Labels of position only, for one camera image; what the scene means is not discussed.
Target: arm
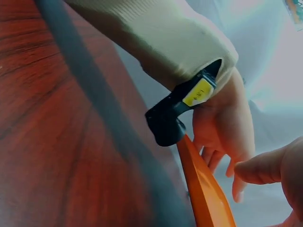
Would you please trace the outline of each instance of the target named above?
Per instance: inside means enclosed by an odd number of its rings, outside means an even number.
[[[218,92],[237,62],[231,42],[185,0],[65,1],[169,90],[222,59]]]

